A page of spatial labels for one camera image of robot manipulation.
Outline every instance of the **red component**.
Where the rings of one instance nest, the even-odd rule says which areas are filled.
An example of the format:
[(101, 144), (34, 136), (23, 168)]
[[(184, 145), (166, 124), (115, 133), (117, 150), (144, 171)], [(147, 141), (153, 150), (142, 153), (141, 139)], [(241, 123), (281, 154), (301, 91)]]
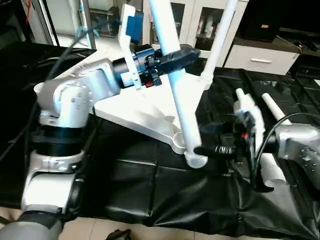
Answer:
[(249, 134), (247, 132), (244, 132), (241, 134), (241, 137), (243, 137), (244, 139), (249, 137)]
[(154, 85), (154, 83), (153, 83), (152, 81), (148, 81), (148, 82), (145, 84), (145, 86), (146, 86), (147, 88), (152, 87), (153, 85)]

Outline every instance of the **white pvc pipe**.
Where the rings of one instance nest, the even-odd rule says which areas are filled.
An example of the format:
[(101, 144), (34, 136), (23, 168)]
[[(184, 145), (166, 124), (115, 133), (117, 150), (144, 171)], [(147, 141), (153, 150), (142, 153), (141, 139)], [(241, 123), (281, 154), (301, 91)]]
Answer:
[(245, 96), (245, 93), (242, 90), (242, 88), (237, 88), (235, 90), (235, 94), (236, 94), (236, 96), (238, 97), (239, 100), (241, 100)]
[(210, 56), (206, 61), (204, 70), (200, 76), (200, 78), (206, 84), (205, 90), (208, 90), (212, 84), (214, 71), (236, 10), (237, 1), (238, 0), (228, 0), (226, 2), (226, 7), (223, 11), (222, 18), (211, 47)]
[[(277, 121), (286, 116), (284, 112), (280, 109), (280, 107), (276, 104), (276, 102), (272, 99), (272, 97), (269, 95), (269, 93), (262, 94), (262, 98)], [(281, 124), (291, 125), (291, 122), (289, 119), (287, 119)]]
[[(149, 2), (162, 54), (167, 55), (180, 50), (170, 1), (150, 0)], [(188, 106), (190, 96), (184, 91), (185, 73), (184, 69), (171, 72), (168, 78), (186, 145), (185, 158), (190, 167), (197, 169), (203, 167), (208, 158), (194, 153), (194, 148), (201, 146), (202, 142), (195, 112)]]
[[(262, 98), (277, 120), (285, 116), (285, 114), (281, 111), (276, 102), (268, 93), (264, 93)], [(284, 121), (282, 124), (291, 124), (289, 120), (287, 121)], [(285, 175), (281, 168), (277, 165), (276, 160), (271, 153), (262, 154), (260, 165), (261, 176), (266, 186), (274, 188), (276, 186), (286, 184)]]

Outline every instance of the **black plastic sheet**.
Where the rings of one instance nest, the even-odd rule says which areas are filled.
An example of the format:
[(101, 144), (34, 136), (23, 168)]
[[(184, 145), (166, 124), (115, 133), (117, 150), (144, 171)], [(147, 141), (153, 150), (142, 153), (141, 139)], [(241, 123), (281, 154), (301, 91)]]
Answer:
[[(232, 104), (237, 88), (254, 98), (266, 128), (276, 121), (261, 98), (265, 92), (286, 114), (319, 114), (320, 88), (312, 81), (225, 68), (218, 68), (214, 76), (196, 111), (200, 128), (234, 121)], [(272, 192), (255, 192), (245, 164), (230, 169), (224, 159), (210, 158), (205, 167), (191, 169), (184, 156), (175, 154), (169, 145), (115, 123), (99, 121), (99, 136), (89, 151), (83, 217), (232, 237), (319, 239), (319, 193), (294, 162), (278, 161), (287, 185)], [(292, 121), (317, 124), (303, 116)], [(15, 127), (9, 123), (8, 128)], [(95, 118), (91, 116), (84, 141), (94, 128)], [(207, 145), (230, 141), (228, 136), (203, 132), (201, 138)], [(1, 206), (20, 205), (24, 184), (22, 149), (22, 144), (17, 144), (0, 163)]]

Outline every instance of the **black cable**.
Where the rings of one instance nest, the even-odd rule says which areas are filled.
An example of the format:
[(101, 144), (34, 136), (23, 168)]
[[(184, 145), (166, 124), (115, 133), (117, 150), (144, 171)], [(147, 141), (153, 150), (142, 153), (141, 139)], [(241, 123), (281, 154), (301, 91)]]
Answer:
[[(53, 67), (51, 68), (49, 74), (46, 76), (45, 81), (51, 80), (54, 78), (55, 74), (58, 72), (60, 65), (63, 63), (65, 60), (66, 56), (73, 51), (73, 47), (83, 38), (85, 37), (88, 33), (93, 32), (94, 29), (102, 27), (106, 25), (109, 21), (108, 20), (103, 20), (100, 23), (96, 24), (95, 26), (92, 26), (90, 29), (83, 31), (78, 37), (75, 38), (73, 43), (62, 53), (60, 58), (55, 62)], [(31, 130), (31, 124), (35, 118), (35, 115), (37, 113), (38, 109), (38, 104), (37, 101), (34, 103), (31, 114), (27, 123), (26, 127), (26, 132), (25, 132), (25, 138), (24, 138), (24, 167), (27, 169), (28, 168), (28, 163), (29, 163), (29, 140), (30, 140), (30, 130)]]
[(93, 32), (94, 29), (98, 29), (99, 27), (102, 27), (103, 25), (106, 25), (109, 21), (108, 20), (103, 20), (101, 22), (99, 22), (98, 24), (96, 24), (95, 26), (91, 27), (90, 29), (88, 29), (87, 31), (83, 31), (82, 34), (80, 34), (80, 36), (78, 36), (73, 43), (66, 49), (64, 50), (64, 52), (62, 53), (62, 55), (60, 56), (59, 60), (56, 61), (55, 65), (51, 68), (49, 74), (46, 77), (46, 81), (50, 80), (53, 78), (54, 74), (58, 71), (60, 65), (62, 64), (62, 62), (64, 61), (65, 57), (72, 51), (73, 47), (83, 38), (85, 37), (88, 33)]
[(277, 127), (280, 126), (280, 124), (282, 124), (285, 120), (293, 117), (293, 116), (297, 116), (297, 115), (305, 115), (305, 116), (309, 116), (312, 117), (314, 119), (320, 120), (320, 116), (309, 113), (309, 112), (295, 112), (295, 113), (291, 113), (287, 116), (284, 116), (283, 118), (281, 118), (280, 120), (278, 120), (273, 127), (270, 129), (270, 131), (268, 132), (266, 138), (264, 139), (261, 147), (259, 148), (259, 151), (257, 152), (257, 157), (256, 157), (256, 161), (255, 161), (255, 167), (253, 168), (253, 174), (252, 174), (252, 180), (255, 182), (256, 178), (257, 178), (257, 172), (258, 172), (258, 166), (260, 163), (260, 159), (262, 154), (264, 153), (264, 150), (266, 148), (266, 145), (268, 143), (268, 140), (270, 139), (270, 137), (272, 136), (272, 134), (274, 133), (274, 131), (276, 130)]

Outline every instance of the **tile floor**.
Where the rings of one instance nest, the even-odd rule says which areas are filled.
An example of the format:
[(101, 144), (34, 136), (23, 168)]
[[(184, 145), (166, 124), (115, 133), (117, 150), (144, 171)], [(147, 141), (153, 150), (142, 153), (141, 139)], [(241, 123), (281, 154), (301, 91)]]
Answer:
[[(8, 220), (15, 220), (21, 214), (20, 210), (0, 207), (0, 216)], [(115, 230), (131, 229), (132, 240), (235, 240), (223, 235), (206, 235), (198, 232), (165, 228), (147, 227), (141, 224), (127, 224), (123, 222), (78, 217), (68, 222), (59, 240), (105, 240), (108, 234)], [(239, 240), (263, 240), (263, 238), (241, 236)]]

